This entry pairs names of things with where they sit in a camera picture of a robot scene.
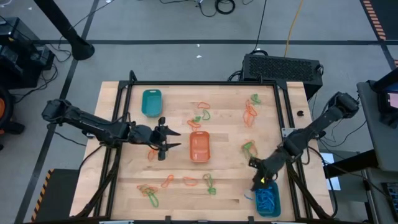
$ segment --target black computer box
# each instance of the black computer box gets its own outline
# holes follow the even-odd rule
[[[0,25],[0,83],[7,89],[33,88],[42,70],[52,68],[54,54],[17,17]]]
[[[243,81],[303,82],[307,99],[323,85],[323,67],[318,60],[272,57],[246,54],[243,61]]]

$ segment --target yellow cable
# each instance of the yellow cable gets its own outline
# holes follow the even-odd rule
[[[300,5],[298,6],[298,10],[297,10],[297,12],[296,12],[296,16],[294,17],[293,23],[292,23],[292,25],[290,26],[289,36],[287,37],[287,42],[286,42],[286,48],[285,48],[285,55],[284,55],[284,57],[286,57],[287,50],[289,49],[289,40],[290,40],[290,36],[292,35],[292,30],[293,30],[294,24],[296,23],[296,19],[297,19],[297,17],[299,16],[299,13],[300,13],[300,11],[301,11],[301,7],[303,6],[303,2],[304,2],[304,0],[301,0],[301,1],[300,1]]]

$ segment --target black clamp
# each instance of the black clamp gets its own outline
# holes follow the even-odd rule
[[[172,217],[170,215],[166,215],[164,222],[165,224],[172,224]]]
[[[255,224],[254,217],[248,217],[249,224]]]

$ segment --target gray floor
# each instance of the gray floor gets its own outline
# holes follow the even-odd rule
[[[86,16],[94,0],[56,1],[74,24]],[[205,1],[203,10],[213,12],[213,1]],[[101,7],[105,0],[99,1]],[[184,40],[184,39],[247,39],[255,40],[261,19],[263,1],[254,0],[248,6],[237,1],[236,10],[228,15],[206,18],[193,1],[163,5],[154,0],[115,0],[98,11],[93,19],[88,39],[91,40]],[[262,40],[285,40],[299,1],[268,0],[262,27]],[[20,17],[41,39],[57,40],[59,32],[46,19],[33,0],[14,0],[0,8],[4,17]],[[81,34],[86,21],[76,27]],[[306,0],[294,27],[292,40],[376,40],[371,25],[358,0]],[[102,81],[126,80],[134,70],[140,80],[226,80],[238,70],[245,53],[254,46],[244,44],[170,44],[170,45],[95,45],[96,53],[78,62],[67,99],[88,112],[94,112]],[[259,45],[270,55],[283,56],[284,45]],[[398,47],[389,46],[394,58]],[[356,83],[377,80],[391,69],[378,45],[291,45],[288,57],[321,61],[325,66],[323,87],[313,108],[317,117],[323,105],[336,91],[356,96]],[[59,97],[72,60],[56,63],[58,78],[46,90],[28,96],[16,106],[18,121],[26,125],[20,136],[3,135],[5,145],[0,152],[0,217],[2,223],[12,223],[32,175],[44,137],[46,122],[40,114],[47,100]],[[338,142],[364,121],[362,112],[343,121],[335,129]],[[79,142],[85,137],[69,126],[57,131]],[[367,151],[372,148],[368,130],[363,127],[336,149]],[[42,173],[39,177],[25,221],[30,220],[45,173],[53,168],[76,169],[83,158],[84,148],[54,136]],[[351,216],[352,210],[363,208],[339,200],[339,217],[362,221],[363,215]]]

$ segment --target black pole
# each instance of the black pole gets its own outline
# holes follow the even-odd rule
[[[93,56],[94,47],[83,40],[69,23],[67,17],[54,0],[34,0],[47,18],[58,29],[72,47],[72,56],[76,60],[85,60]]]

